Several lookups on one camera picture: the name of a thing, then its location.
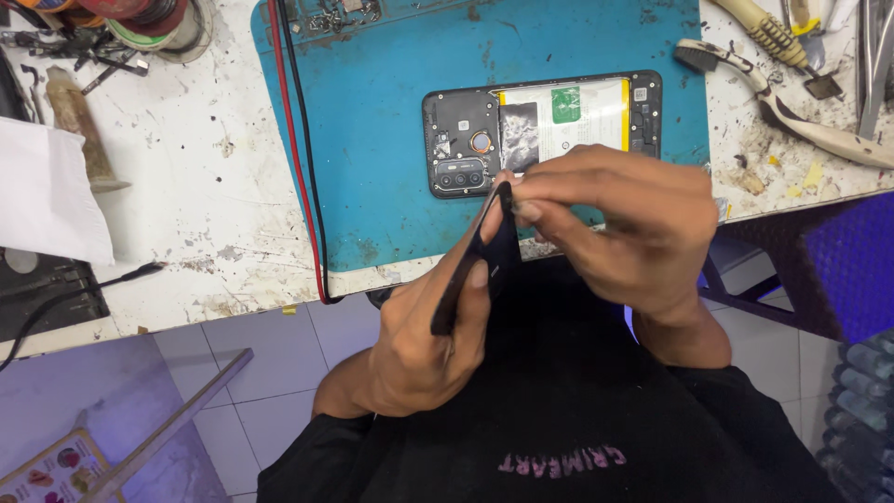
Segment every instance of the workbench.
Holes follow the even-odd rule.
[[[212,45],[197,61],[168,64],[148,56],[148,77],[118,72],[88,95],[114,171],[132,183],[129,189],[97,195],[117,260],[114,267],[94,267],[97,279],[118,277],[151,260],[170,265],[107,288],[111,316],[28,337],[20,357],[317,300],[299,197],[249,32],[256,3],[216,5]],[[780,17],[778,0],[758,4]],[[856,17],[824,39],[823,72],[835,70],[846,95],[843,102],[821,102],[808,95],[793,70],[763,54],[720,7],[702,0],[701,15],[705,40],[732,47],[765,74],[782,78],[774,88],[796,114],[855,130]],[[14,22],[19,23],[14,30],[30,28]],[[73,64],[29,58],[23,50],[7,54],[13,67],[24,62],[41,74],[52,64],[66,69]],[[88,64],[73,75],[83,86],[101,71]],[[27,88],[30,77],[17,74]],[[686,83],[665,82],[672,85]],[[707,76],[706,91],[714,196],[729,203],[728,222],[894,188],[892,172],[854,166],[767,127],[752,91],[728,66]],[[42,107],[52,116],[46,100]],[[894,139],[892,119],[882,106],[876,130],[882,142]],[[316,162],[324,166],[326,159]],[[550,251],[523,243],[523,252],[530,258]],[[331,273],[332,295],[411,281],[439,259]],[[0,344],[0,354],[11,344]]]

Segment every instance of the black cable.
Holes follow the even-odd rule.
[[[63,303],[65,301],[74,299],[83,294],[90,294],[96,292],[97,290],[104,288],[106,286],[114,285],[116,283],[122,283],[124,281],[131,281],[132,279],[136,279],[141,276],[145,276],[147,274],[152,274],[154,272],[160,271],[167,264],[164,262],[149,262],[148,264],[142,265],[136,270],[133,270],[121,277],[117,277],[115,279],[110,279],[104,283],[100,283],[98,285],[85,286],[80,290],[75,290],[73,292],[67,292],[65,294],[59,294],[51,299],[48,299],[46,302],[40,304],[34,312],[25,320],[25,323],[21,326],[18,335],[15,336],[15,340],[13,341],[13,348],[9,351],[9,356],[6,357],[6,360],[3,363],[0,363],[0,372],[3,371],[6,367],[9,366],[10,362],[13,361],[15,355],[19,352],[19,347],[21,346],[21,341],[24,340],[25,336],[28,335],[28,332],[34,327],[34,325],[40,321],[41,318],[45,314],[47,314],[51,309],[55,306]]]
[[[328,304],[339,303],[342,298],[333,299],[329,296],[329,256],[326,252],[326,232],[323,230],[323,212],[320,211],[320,198],[316,194],[316,177],[314,176],[314,156],[310,148],[310,126],[308,125],[308,110],[304,105],[304,92],[301,90],[301,78],[298,76],[298,61],[295,59],[295,47],[291,44],[291,29],[289,28],[289,19],[285,10],[285,0],[276,0],[276,8],[279,10],[280,25],[285,34],[285,50],[289,55],[289,66],[291,67],[291,78],[295,83],[295,92],[298,93],[298,109],[301,113],[301,129],[304,130],[304,150],[308,157],[308,175],[310,179],[310,190],[314,199],[314,212],[316,213],[316,228],[320,232],[320,265],[323,268],[323,298]],[[295,159],[295,166],[299,166],[299,160]]]

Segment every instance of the silicone mat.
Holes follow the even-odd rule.
[[[433,90],[656,70],[662,159],[710,158],[704,78],[671,57],[678,39],[701,38],[698,0],[379,0],[378,20],[338,34],[316,29],[317,0],[294,6],[291,40],[332,271],[446,252],[477,213],[483,198],[439,200],[427,188],[421,107]],[[291,163],[266,1],[253,10],[251,31]],[[578,215],[602,223],[598,211]]]

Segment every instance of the green label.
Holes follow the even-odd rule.
[[[552,90],[552,123],[565,124],[580,120],[580,87]]]

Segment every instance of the phone battery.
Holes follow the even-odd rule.
[[[514,173],[596,143],[628,150],[630,80],[492,91],[500,101],[502,165]]]

